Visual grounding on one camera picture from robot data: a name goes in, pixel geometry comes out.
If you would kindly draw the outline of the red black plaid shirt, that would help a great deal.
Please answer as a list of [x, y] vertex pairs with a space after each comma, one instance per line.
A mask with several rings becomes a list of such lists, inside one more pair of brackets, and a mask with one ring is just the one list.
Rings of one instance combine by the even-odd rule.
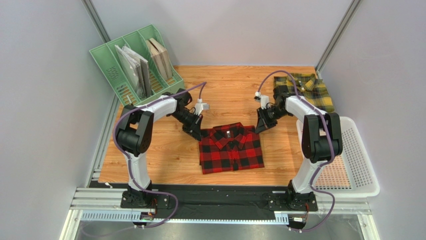
[[261, 139], [255, 129], [240, 122], [202, 129], [198, 143], [202, 173], [264, 168]]

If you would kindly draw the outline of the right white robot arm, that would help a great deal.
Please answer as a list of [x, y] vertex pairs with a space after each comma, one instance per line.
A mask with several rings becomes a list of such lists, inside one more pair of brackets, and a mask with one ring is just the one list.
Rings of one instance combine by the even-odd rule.
[[284, 85], [274, 88], [274, 103], [270, 103], [267, 95], [259, 91], [255, 93], [254, 99], [260, 103], [255, 132], [260, 134], [275, 127], [278, 119], [284, 116], [296, 117], [302, 123], [301, 150], [304, 160], [297, 175], [289, 182], [287, 194], [291, 200], [296, 200], [307, 198], [315, 191], [312, 186], [314, 180], [326, 163], [342, 154], [343, 140], [337, 113], [320, 110], [303, 96], [285, 92], [285, 88]]

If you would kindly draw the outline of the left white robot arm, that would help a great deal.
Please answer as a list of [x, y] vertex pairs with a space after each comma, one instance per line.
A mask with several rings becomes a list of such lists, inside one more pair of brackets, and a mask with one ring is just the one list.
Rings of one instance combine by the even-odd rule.
[[154, 195], [148, 174], [147, 151], [152, 142], [154, 123], [163, 117], [174, 117], [182, 124], [182, 130], [197, 141], [201, 137], [202, 111], [209, 104], [201, 97], [192, 110], [187, 105], [193, 100], [188, 90], [166, 92], [158, 99], [144, 105], [126, 105], [113, 129], [113, 141], [126, 158], [129, 181], [123, 193], [125, 201], [132, 199], [146, 204]]

